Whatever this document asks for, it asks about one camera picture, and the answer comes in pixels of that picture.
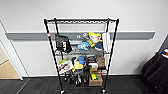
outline cabinet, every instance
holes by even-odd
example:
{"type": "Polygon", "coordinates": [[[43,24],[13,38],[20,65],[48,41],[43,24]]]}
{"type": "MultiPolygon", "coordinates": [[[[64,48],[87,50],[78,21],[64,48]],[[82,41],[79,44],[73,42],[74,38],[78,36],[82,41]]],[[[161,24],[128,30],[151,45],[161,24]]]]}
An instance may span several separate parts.
{"type": "MultiPolygon", "coordinates": [[[[119,19],[113,20],[113,19],[109,19],[109,18],[108,19],[56,19],[56,18],[54,18],[54,19],[51,19],[51,20],[44,19],[44,24],[45,24],[45,27],[46,27],[49,43],[50,43],[50,46],[51,46],[53,59],[54,59],[55,65],[56,65],[56,69],[57,69],[56,71],[58,73],[61,94],[64,93],[65,89],[63,87],[63,82],[62,82],[61,77],[60,77],[59,68],[58,68],[58,61],[56,59],[56,56],[62,56],[62,59],[63,59],[64,55],[88,55],[88,54],[95,54],[95,55],[97,55],[97,54],[102,54],[102,55],[109,54],[110,55],[109,60],[107,60],[108,64],[105,68],[105,70],[107,72],[106,72],[105,77],[103,77],[103,79],[104,79],[103,80],[103,85],[101,87],[91,87],[91,88],[102,88],[102,93],[105,93],[107,78],[108,78],[108,74],[109,74],[109,68],[110,68],[110,64],[111,64],[111,61],[112,61],[112,55],[113,55],[113,49],[114,49],[114,43],[115,43],[115,39],[116,39],[119,19]],[[59,29],[58,29],[58,24],[105,24],[106,25],[105,26],[105,32],[108,32],[109,31],[109,24],[111,24],[111,23],[115,25],[115,28],[114,28],[114,35],[113,35],[113,38],[112,38],[112,44],[111,44],[110,52],[96,51],[92,47],[89,47],[88,51],[83,51],[83,50],[79,50],[77,48],[77,45],[70,45],[72,47],[72,50],[73,50],[72,52],[70,52],[70,53],[68,52],[66,54],[63,51],[59,50],[59,53],[56,53],[58,51],[58,49],[54,48],[54,46],[53,46],[53,43],[52,43],[53,38],[51,38],[51,35],[50,35],[49,24],[55,25],[56,32],[55,32],[55,39],[54,40],[58,41],[60,38],[58,38],[56,36],[59,36],[59,35],[68,36],[69,40],[71,40],[71,39],[80,40],[81,36],[83,34],[83,33],[79,33],[79,32],[60,33],[59,29]]],[[[82,87],[83,88],[90,88],[87,85],[83,85],[80,88],[82,88],[82,87]]]]}

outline gray wall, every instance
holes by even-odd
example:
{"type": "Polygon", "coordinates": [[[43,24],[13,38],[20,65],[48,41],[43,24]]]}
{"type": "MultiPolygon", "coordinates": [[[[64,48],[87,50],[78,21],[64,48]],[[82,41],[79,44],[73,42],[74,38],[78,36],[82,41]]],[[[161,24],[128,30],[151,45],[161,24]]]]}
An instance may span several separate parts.
{"type": "MultiPolygon", "coordinates": [[[[119,18],[119,31],[153,31],[149,40],[117,40],[110,74],[139,74],[168,33],[167,0],[1,0],[8,33],[45,32],[47,18],[119,18]]],[[[56,75],[48,41],[13,41],[30,76],[56,75]]]]}

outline blue object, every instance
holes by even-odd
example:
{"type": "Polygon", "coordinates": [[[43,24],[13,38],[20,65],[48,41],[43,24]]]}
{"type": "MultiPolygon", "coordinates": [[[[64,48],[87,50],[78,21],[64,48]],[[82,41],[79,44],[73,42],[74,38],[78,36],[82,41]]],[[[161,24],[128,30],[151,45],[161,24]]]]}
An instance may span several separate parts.
{"type": "Polygon", "coordinates": [[[84,49],[84,50],[88,50],[87,47],[89,47],[89,43],[87,42],[82,42],[81,44],[78,45],[78,49],[84,49]]]}
{"type": "Polygon", "coordinates": [[[103,49],[103,42],[97,42],[95,44],[95,47],[98,48],[98,49],[103,49]]]}
{"type": "Polygon", "coordinates": [[[79,63],[80,63],[80,64],[84,64],[84,63],[85,63],[85,59],[84,59],[83,56],[79,56],[79,57],[78,57],[78,60],[79,60],[79,63]]]}

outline yellow object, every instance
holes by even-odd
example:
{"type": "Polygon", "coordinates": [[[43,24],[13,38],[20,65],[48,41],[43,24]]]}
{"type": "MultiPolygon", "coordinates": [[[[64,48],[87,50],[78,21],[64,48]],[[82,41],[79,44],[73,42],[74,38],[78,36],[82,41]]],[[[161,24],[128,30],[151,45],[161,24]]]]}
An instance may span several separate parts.
{"type": "Polygon", "coordinates": [[[80,64],[78,61],[74,64],[74,69],[72,69],[72,72],[74,72],[76,69],[82,69],[83,65],[80,64]]]}
{"type": "Polygon", "coordinates": [[[92,80],[95,80],[96,79],[96,75],[94,74],[94,72],[90,71],[90,74],[91,74],[92,80]]]}
{"type": "Polygon", "coordinates": [[[88,42],[91,47],[94,47],[96,42],[102,42],[102,40],[100,40],[101,34],[99,34],[99,33],[89,32],[89,37],[90,37],[90,39],[88,40],[88,42]]]}

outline black metal rack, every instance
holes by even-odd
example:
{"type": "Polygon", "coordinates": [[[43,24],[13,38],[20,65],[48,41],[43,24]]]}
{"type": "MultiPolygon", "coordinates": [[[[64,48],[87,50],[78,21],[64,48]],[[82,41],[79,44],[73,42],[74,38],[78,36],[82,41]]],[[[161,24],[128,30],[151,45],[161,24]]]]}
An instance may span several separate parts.
{"type": "Polygon", "coordinates": [[[109,58],[108,66],[107,66],[107,75],[106,75],[106,78],[105,78],[105,81],[104,81],[103,90],[102,90],[103,93],[105,92],[105,89],[106,89],[106,83],[107,83],[107,78],[108,78],[108,74],[109,74],[109,68],[110,68],[110,64],[111,64],[111,60],[112,60],[114,43],[115,43],[115,39],[116,39],[117,27],[118,27],[118,24],[119,24],[119,19],[117,19],[117,20],[113,20],[113,19],[109,19],[109,18],[108,19],[56,19],[56,18],[54,18],[54,19],[51,19],[51,20],[44,19],[44,24],[45,24],[45,27],[46,27],[49,43],[50,43],[50,46],[51,46],[53,59],[54,59],[54,62],[55,62],[55,65],[56,65],[56,69],[57,69],[57,74],[58,74],[58,77],[59,77],[59,82],[60,82],[60,86],[61,86],[60,87],[61,88],[61,94],[64,93],[64,89],[63,89],[63,85],[62,85],[62,82],[61,82],[61,77],[60,77],[60,74],[59,74],[59,71],[58,71],[58,65],[57,65],[58,63],[57,63],[57,60],[56,60],[56,57],[55,57],[56,54],[55,54],[54,47],[53,47],[53,44],[52,44],[52,39],[51,39],[51,36],[50,36],[50,31],[49,31],[48,24],[54,24],[55,28],[56,28],[56,34],[59,34],[58,24],[106,24],[106,31],[105,32],[108,32],[109,23],[115,23],[115,31],[114,31],[114,35],[113,35],[111,52],[109,53],[110,54],[110,58],[109,58]]]}

